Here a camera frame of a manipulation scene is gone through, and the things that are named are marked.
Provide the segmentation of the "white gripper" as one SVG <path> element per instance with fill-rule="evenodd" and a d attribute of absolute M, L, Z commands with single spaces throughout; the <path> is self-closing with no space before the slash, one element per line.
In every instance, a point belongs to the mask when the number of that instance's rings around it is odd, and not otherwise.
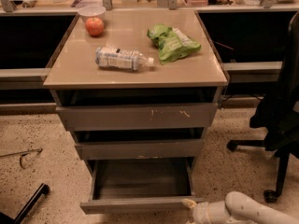
<path fill-rule="evenodd" d="M 229 211 L 224 201 L 197 204 L 194 200 L 183 199 L 182 203 L 192 210 L 193 220 L 196 224 L 226 224 L 229 219 Z"/>

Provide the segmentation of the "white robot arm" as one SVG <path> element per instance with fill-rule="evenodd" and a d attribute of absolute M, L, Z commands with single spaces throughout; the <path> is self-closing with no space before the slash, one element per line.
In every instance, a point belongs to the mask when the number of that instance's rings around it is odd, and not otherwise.
<path fill-rule="evenodd" d="M 186 224 L 299 224 L 299 219 L 258 203 L 239 191 L 229 192 L 223 201 L 197 203 L 183 199 L 193 222 Z"/>

